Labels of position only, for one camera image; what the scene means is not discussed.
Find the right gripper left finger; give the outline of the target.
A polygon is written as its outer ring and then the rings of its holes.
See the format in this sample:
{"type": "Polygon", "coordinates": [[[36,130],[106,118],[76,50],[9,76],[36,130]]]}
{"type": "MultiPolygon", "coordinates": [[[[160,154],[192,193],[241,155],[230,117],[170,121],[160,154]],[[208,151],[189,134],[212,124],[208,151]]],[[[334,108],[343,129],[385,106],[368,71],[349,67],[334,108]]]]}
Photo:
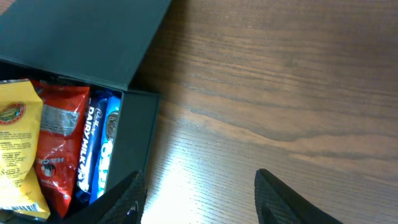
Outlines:
{"type": "Polygon", "coordinates": [[[135,170],[66,224],[140,224],[146,203],[145,175],[135,170]]]}

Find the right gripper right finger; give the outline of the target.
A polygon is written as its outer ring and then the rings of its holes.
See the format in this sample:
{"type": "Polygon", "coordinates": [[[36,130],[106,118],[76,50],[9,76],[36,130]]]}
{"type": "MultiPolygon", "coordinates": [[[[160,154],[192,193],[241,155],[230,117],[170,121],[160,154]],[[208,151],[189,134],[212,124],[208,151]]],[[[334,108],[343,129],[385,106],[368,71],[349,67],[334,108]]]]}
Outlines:
{"type": "Polygon", "coordinates": [[[260,224],[341,224],[266,169],[256,171],[254,198],[260,224]]]}

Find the blue Oreo cookie pack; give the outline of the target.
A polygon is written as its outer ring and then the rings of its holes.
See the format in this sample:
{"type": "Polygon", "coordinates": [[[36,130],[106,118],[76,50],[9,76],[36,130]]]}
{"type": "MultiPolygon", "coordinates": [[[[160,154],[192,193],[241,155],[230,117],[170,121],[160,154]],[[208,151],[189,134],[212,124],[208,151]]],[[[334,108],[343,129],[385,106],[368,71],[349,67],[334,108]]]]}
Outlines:
{"type": "Polygon", "coordinates": [[[101,145],[93,177],[90,204],[100,198],[105,192],[114,139],[118,126],[120,104],[121,99],[119,97],[114,95],[109,96],[104,117],[101,145]]]}

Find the yellow snack bag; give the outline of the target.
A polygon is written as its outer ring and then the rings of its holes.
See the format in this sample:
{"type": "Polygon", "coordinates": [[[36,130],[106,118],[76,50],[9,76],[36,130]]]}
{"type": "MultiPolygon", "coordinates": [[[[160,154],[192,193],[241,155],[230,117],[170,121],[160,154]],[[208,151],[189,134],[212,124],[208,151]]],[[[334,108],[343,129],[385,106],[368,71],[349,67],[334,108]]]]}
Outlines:
{"type": "Polygon", "coordinates": [[[42,109],[28,79],[1,82],[1,209],[46,220],[34,169],[42,109]]]}

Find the dark blue Dairy Milk bar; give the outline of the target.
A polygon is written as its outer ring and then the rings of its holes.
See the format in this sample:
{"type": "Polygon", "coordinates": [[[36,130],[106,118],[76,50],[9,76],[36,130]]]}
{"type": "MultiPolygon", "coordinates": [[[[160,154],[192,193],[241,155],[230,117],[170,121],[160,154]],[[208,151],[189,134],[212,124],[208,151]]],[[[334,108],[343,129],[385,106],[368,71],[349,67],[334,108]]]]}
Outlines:
{"type": "Polygon", "coordinates": [[[90,201],[108,98],[103,90],[90,93],[76,179],[75,198],[80,205],[88,205],[90,201]]]}

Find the red candy bag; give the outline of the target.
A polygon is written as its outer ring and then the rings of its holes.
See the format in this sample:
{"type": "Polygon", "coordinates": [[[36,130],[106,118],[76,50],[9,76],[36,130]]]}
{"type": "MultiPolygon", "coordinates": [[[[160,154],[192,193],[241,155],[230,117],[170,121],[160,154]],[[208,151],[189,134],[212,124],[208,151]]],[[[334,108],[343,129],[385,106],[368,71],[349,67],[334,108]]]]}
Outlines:
{"type": "Polygon", "coordinates": [[[76,184],[90,88],[31,83],[44,102],[35,171],[44,197],[63,218],[76,184]]]}

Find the dark green lidded box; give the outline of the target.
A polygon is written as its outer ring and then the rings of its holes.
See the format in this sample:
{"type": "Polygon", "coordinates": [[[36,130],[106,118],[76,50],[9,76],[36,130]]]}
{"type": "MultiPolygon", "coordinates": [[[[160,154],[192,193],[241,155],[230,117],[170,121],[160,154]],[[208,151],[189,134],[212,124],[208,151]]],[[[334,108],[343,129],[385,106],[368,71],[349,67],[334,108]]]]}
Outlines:
{"type": "MultiPolygon", "coordinates": [[[[88,86],[86,111],[90,93],[96,90],[121,99],[104,194],[135,170],[145,175],[159,97],[130,90],[129,84],[169,5],[169,0],[1,2],[1,82],[28,79],[88,86]]],[[[76,189],[75,184],[63,218],[44,197],[50,210],[48,219],[1,209],[1,220],[63,223],[91,205],[90,201],[88,205],[77,202],[76,189]]]]}

